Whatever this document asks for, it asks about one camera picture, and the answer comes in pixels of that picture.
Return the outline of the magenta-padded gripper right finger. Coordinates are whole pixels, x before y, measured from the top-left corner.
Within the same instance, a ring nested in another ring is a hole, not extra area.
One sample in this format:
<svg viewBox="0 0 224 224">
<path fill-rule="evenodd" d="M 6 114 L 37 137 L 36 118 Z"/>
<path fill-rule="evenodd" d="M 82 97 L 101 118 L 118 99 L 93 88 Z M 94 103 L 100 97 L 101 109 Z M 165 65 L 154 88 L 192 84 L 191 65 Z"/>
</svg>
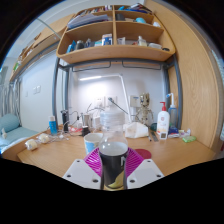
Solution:
<svg viewBox="0 0 224 224">
<path fill-rule="evenodd" d="M 135 189 L 163 178 L 164 175 L 145 149 L 128 149 L 125 163 L 125 188 Z"/>
</svg>

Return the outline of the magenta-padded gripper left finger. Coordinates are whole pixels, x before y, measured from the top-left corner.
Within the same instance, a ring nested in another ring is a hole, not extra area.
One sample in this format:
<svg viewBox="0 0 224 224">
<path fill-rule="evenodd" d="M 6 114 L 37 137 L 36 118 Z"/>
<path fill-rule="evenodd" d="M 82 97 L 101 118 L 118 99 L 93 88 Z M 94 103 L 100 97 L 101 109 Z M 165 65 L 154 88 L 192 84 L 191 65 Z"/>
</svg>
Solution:
<svg viewBox="0 0 224 224">
<path fill-rule="evenodd" d="M 102 188 L 102 163 L 99 149 L 94 149 L 84 159 L 76 159 L 63 178 L 84 188 L 100 190 Z"/>
</svg>

